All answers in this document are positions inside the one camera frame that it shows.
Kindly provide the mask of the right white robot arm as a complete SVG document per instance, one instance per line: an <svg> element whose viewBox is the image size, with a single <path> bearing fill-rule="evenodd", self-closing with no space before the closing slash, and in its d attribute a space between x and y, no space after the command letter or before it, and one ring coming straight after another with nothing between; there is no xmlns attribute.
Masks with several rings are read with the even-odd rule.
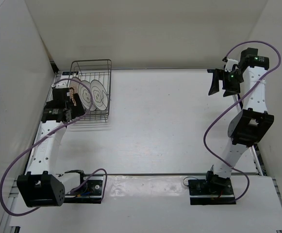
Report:
<svg viewBox="0 0 282 233"><path fill-rule="evenodd" d="M247 48L241 52L240 60L227 59L223 69L208 70L213 75L209 95L220 90L223 96L244 93L242 109L230 122L228 142L221 155L221 162L213 165L203 182L204 190L216 193L221 186L228 186L232 168L242 154L253 144L260 142L274 122L265 103L265 78L269 69L269 58L258 55L258 49Z"/></svg>

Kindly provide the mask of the orange sunburst pattern plate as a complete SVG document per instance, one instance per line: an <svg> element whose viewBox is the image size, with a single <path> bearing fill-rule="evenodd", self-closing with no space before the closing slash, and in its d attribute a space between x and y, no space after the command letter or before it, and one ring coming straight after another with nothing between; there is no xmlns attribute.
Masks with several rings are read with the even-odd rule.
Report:
<svg viewBox="0 0 282 233"><path fill-rule="evenodd" d="M70 93L70 98L73 103L73 106L77 106L78 102L80 101L79 99L79 82L80 79L77 77L73 77L71 81L69 81L69 93Z"/></svg>

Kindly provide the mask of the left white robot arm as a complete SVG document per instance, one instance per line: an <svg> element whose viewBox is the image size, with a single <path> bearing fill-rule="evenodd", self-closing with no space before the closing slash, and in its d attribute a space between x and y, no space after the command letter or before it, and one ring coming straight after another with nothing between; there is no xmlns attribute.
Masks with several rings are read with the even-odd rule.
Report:
<svg viewBox="0 0 282 233"><path fill-rule="evenodd" d="M35 148L26 174L17 179L27 207L61 206L71 190L76 194L86 191L87 182L81 178L81 171L62 175L54 171L66 124L82 115L84 108L73 88L53 89L52 100L46 103L41 118L43 142Z"/></svg>

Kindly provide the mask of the white plate black lettering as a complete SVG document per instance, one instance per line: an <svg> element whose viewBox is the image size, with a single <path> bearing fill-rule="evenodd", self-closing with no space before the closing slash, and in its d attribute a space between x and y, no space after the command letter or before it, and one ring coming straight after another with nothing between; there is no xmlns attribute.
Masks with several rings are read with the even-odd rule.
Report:
<svg viewBox="0 0 282 233"><path fill-rule="evenodd" d="M104 111L108 107L108 96L106 89L98 80L90 83L90 91L93 95L93 104L98 110Z"/></svg>

